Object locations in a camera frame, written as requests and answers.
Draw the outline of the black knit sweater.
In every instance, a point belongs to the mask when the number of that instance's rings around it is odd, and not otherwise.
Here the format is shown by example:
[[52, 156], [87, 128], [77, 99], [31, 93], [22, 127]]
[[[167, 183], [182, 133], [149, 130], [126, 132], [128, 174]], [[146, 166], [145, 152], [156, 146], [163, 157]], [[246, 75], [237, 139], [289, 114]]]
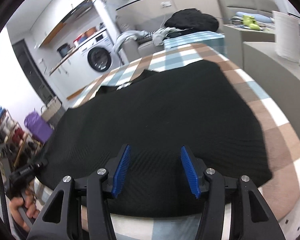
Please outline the black knit sweater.
[[261, 186], [272, 177], [263, 133], [250, 107], [223, 74], [201, 60], [185, 67], [144, 70], [124, 88], [104, 87], [69, 109], [35, 160], [46, 159], [38, 180], [54, 189], [66, 176], [82, 178], [103, 168], [122, 145], [131, 160], [111, 213], [174, 217], [203, 205], [190, 190], [180, 150], [224, 176], [249, 176]]

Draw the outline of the white grey clothes heap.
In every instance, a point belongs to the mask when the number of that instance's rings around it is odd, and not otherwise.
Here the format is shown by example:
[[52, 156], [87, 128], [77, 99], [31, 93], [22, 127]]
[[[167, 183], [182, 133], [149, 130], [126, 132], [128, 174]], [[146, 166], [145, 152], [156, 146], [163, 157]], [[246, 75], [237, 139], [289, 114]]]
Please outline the white grey clothes heap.
[[163, 40], [167, 38], [168, 34], [176, 33], [179, 31], [181, 31], [181, 29], [177, 29], [174, 27], [172, 27], [172, 28], [164, 27], [164, 28], [160, 28], [156, 31], [151, 31], [151, 32], [147, 32], [145, 30], [143, 30], [143, 31], [139, 31], [139, 30], [125, 31], [117, 37], [115, 44], [113, 46], [113, 52], [118, 53], [121, 50], [123, 43], [127, 40], [137, 41], [137, 40], [144, 40], [144, 39], [150, 38], [151, 41], [154, 42], [155, 46], [163, 45]]

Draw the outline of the black clothes pile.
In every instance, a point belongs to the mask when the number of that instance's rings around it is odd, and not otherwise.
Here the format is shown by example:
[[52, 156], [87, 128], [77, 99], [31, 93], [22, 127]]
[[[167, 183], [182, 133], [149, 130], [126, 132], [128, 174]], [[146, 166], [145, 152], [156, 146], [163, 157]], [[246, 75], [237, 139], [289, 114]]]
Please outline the black clothes pile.
[[165, 22], [164, 26], [181, 30], [193, 29], [216, 32], [219, 28], [219, 22], [217, 18], [210, 14], [204, 14], [200, 10], [189, 8], [175, 12]]

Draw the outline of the checkered brown blue bedspread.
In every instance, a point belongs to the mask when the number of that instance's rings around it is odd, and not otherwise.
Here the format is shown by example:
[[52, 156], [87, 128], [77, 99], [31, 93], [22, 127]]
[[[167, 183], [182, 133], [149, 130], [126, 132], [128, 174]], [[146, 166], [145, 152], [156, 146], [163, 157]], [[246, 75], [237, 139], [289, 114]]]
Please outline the checkered brown blue bedspread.
[[[115, 68], [83, 90], [74, 107], [92, 99], [101, 85], [121, 85], [139, 76], [144, 69], [160, 72], [201, 59], [220, 65], [259, 120], [273, 177], [258, 189], [279, 220], [286, 239], [296, 239], [300, 234], [300, 139], [285, 114], [262, 87], [211, 46], [185, 44]], [[111, 215], [111, 218], [117, 239], [194, 239], [200, 215], [163, 219]]]

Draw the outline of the purple bag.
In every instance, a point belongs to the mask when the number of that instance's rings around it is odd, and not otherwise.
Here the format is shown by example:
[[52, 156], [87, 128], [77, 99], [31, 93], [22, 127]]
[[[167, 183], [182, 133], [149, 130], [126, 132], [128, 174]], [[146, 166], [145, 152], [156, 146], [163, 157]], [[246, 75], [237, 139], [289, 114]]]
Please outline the purple bag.
[[29, 113], [25, 117], [24, 125], [42, 144], [46, 143], [53, 133], [50, 125], [36, 111]]

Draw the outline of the woven laundry basket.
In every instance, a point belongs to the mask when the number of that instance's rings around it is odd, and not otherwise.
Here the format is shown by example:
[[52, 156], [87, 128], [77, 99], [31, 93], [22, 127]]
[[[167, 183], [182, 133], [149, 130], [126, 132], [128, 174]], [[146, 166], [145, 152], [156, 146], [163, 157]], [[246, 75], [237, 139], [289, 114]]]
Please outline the woven laundry basket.
[[59, 98], [52, 98], [49, 103], [44, 106], [41, 117], [53, 128], [57, 126], [61, 117], [66, 112]]

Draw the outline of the wooden countertop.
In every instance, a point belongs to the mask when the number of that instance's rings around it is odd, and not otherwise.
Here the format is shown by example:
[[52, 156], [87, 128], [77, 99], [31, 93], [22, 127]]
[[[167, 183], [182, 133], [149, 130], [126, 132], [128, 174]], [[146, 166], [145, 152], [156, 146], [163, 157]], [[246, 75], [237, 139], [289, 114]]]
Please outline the wooden countertop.
[[78, 51], [79, 47], [72, 48], [69, 53], [66, 54], [65, 57], [61, 59], [61, 61], [50, 70], [49, 76], [51, 76], [66, 60], [68, 60], [76, 51]]

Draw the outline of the dark cooking pot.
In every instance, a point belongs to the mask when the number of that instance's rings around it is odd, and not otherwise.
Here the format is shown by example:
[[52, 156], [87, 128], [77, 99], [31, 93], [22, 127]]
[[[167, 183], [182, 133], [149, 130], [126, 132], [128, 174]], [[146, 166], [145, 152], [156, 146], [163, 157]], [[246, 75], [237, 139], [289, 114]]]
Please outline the dark cooking pot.
[[64, 57], [66, 57], [66, 55], [68, 54], [68, 52], [70, 50], [71, 50], [70, 44], [64, 43], [57, 49], [57, 52], [61, 56], [61, 58], [64, 58]]

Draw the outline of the white washing machine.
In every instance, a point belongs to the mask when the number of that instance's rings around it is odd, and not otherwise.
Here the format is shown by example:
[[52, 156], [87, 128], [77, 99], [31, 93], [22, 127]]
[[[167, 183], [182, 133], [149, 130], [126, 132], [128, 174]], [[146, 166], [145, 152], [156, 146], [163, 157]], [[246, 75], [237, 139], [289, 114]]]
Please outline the white washing machine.
[[114, 43], [106, 30], [88, 38], [71, 57], [71, 65], [81, 80], [90, 83], [109, 71], [121, 67], [121, 57], [113, 51]]

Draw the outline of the orange bowl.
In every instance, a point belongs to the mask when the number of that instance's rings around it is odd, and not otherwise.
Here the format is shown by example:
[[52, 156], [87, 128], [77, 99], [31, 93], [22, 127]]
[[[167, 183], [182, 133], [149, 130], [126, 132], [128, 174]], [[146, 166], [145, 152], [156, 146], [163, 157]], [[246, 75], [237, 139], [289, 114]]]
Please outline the orange bowl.
[[97, 28], [91, 27], [84, 33], [84, 35], [85, 35], [85, 37], [91, 37], [96, 32], [97, 32]]

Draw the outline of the grey sofa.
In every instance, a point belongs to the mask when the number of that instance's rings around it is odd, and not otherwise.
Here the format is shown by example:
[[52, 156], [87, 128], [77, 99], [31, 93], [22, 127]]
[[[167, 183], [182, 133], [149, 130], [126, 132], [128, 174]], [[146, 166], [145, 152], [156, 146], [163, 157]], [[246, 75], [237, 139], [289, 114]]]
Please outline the grey sofa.
[[[144, 30], [152, 33], [164, 27], [164, 23], [171, 16], [172, 14], [165, 14], [156, 18], [141, 20], [141, 22], [138, 23], [131, 15], [120, 15], [116, 17], [116, 24], [121, 33], [129, 30]], [[138, 40], [126, 40], [121, 46], [120, 52], [125, 53], [127, 60], [132, 62], [162, 50], [164, 50], [163, 45], [155, 46], [151, 37], [144, 37], [139, 38]]]

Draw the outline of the yellow green cloth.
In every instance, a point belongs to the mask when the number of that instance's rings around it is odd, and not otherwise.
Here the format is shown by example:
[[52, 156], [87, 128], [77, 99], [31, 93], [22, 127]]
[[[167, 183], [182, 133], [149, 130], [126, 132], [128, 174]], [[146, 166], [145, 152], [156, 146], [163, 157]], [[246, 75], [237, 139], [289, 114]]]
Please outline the yellow green cloth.
[[243, 15], [243, 25], [250, 28], [251, 30], [261, 30], [254, 16]]

